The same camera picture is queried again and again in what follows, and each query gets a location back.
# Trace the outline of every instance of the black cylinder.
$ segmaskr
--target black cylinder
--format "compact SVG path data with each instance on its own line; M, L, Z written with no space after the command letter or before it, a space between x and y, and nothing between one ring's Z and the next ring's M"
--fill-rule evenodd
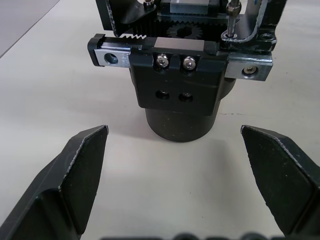
M235 82L235 79L224 79L220 100L231 91ZM206 135L213 127L220 100L215 103L211 116L145 109L146 120L151 129L164 139L177 143L191 142Z

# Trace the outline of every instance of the white table surface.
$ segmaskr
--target white table surface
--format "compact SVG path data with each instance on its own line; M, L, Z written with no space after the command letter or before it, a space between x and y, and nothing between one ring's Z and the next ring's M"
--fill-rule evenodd
M206 136L172 143L149 128L128 69L93 66L87 43L104 32L95 1L61 0L0 59L0 223L71 136L108 124L83 240L281 234L240 128L287 135L320 164L319 11L319 0L289 0L267 81L238 80Z

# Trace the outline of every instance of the gear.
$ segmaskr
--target gear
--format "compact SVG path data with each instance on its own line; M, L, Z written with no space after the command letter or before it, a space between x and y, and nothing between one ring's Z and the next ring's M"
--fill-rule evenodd
M201 39L203 31L200 27L194 24L180 23L169 27L166 31L171 38L178 39Z

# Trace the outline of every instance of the silver metal plate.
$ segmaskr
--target silver metal plate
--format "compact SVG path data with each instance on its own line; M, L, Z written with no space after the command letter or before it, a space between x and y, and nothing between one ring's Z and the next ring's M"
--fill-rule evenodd
M230 52L224 76L232 79L265 81L273 65L271 54L256 55ZM257 70L252 74L246 74L244 69L249 67L256 67Z
M95 49L95 56L100 66L130 68L129 54L131 47L141 49L141 45L128 45L125 43L104 42L99 49ZM108 61L108 55L117 61Z
M172 14L201 14L207 15L209 0L171 0Z
M154 47L163 49L203 51L205 47L205 41L184 38L158 37L155 41Z

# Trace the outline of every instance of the nut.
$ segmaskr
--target nut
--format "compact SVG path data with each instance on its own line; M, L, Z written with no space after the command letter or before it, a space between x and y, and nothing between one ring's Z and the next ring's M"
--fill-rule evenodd
M154 0L144 0L143 6L145 9L152 9L154 7L155 1Z
M229 2L226 6L226 13L231 17L236 17L240 14L241 8L241 2L239 2L238 6L232 6L231 2Z

